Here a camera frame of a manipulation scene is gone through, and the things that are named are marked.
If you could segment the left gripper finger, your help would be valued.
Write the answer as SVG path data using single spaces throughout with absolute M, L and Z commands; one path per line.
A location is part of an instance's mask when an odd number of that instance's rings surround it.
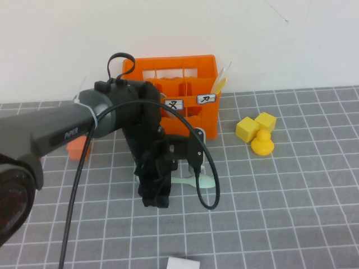
M 157 207 L 168 208 L 169 206 L 169 195 L 171 193 L 171 174 L 167 174 L 157 191 Z
M 143 180 L 139 183 L 137 192 L 145 207 L 157 207 L 157 190 L 157 182 Z

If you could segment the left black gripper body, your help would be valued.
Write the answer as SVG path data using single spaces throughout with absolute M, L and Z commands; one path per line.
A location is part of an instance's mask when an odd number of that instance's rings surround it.
M 139 182 L 170 182 L 173 165 L 169 142 L 160 124 L 137 123 L 125 127 L 125 139 L 135 161 Z

